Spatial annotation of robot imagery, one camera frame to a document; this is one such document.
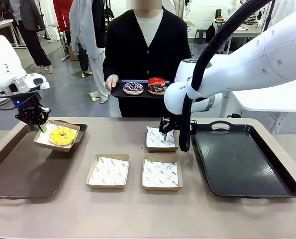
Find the person's right hand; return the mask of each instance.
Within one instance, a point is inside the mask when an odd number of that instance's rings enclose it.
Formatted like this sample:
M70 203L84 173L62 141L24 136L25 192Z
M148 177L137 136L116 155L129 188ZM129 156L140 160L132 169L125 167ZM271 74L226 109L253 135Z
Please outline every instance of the person's right hand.
M112 88L116 87L116 84L118 83L119 78L117 75L110 75L106 80L106 89L111 92Z

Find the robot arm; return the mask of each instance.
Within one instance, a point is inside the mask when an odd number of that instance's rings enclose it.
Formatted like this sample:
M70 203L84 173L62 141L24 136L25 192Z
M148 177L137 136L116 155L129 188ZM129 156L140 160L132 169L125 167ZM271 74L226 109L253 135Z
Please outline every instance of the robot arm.
M17 119L40 126L46 123L50 109L41 106L38 90L49 88L40 74L27 74L9 41L0 35L0 98L10 98L18 109Z
M188 66L181 63L179 75L182 81L176 80L177 82L168 87L164 100L170 112L182 117L178 121L172 119L172 125L171 119L170 122L163 119L160 131L165 133L172 129L180 129L182 151L189 149L191 112L203 110L204 105L199 102L222 92L266 88L296 80L296 12L232 54L213 57L212 52L216 50L214 45L219 45L237 28L233 28L237 24L233 21L240 16L240 23L252 14L244 13L246 7L255 11L268 2L246 1L214 37L212 41L215 43L211 42L205 49L198 60L202 65L196 63Z

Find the black tray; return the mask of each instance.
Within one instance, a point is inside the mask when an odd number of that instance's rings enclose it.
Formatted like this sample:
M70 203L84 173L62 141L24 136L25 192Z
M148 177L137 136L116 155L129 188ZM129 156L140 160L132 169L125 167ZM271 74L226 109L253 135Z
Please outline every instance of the black tray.
M123 86L128 83L128 82L136 82L136 83L140 83L141 85L143 85L144 87L144 91L142 94L138 95L138 96L131 96L131 95L127 95L124 91L123 91ZM166 86L169 86L171 84L170 81L166 81ZM151 98L151 99L159 99L162 98L163 96L153 96L151 94L149 94L148 92L148 81L145 80L120 80L116 87L113 88L111 90L111 95L118 98L118 99L129 99L129 98Z
M213 129L215 124L229 129ZM219 196L293 198L296 181L251 125L199 124L196 146L210 190Z
M54 195L62 185L87 129L86 124L76 125L80 126L80 131L68 153L37 146L34 138L39 130L25 125L0 152L0 198Z

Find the red donut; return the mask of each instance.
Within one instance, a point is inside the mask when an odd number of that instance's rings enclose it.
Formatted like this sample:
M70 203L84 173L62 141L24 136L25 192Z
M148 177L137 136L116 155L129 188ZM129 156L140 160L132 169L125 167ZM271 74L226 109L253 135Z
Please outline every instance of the red donut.
M148 86L152 85L152 84L161 84L161 85L165 85L166 81L163 80L162 78L159 77L152 77L148 80Z

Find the person holding tray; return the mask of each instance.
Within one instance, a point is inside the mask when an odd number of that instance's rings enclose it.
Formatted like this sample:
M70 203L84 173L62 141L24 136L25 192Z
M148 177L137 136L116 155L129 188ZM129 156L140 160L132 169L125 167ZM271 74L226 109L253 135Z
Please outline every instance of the person holding tray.
M173 82L180 62L191 58L186 23L164 9L162 0L127 0L127 7L131 10L108 25L106 88L111 91L119 80L152 77ZM122 117L171 116L163 97L119 99L119 108Z

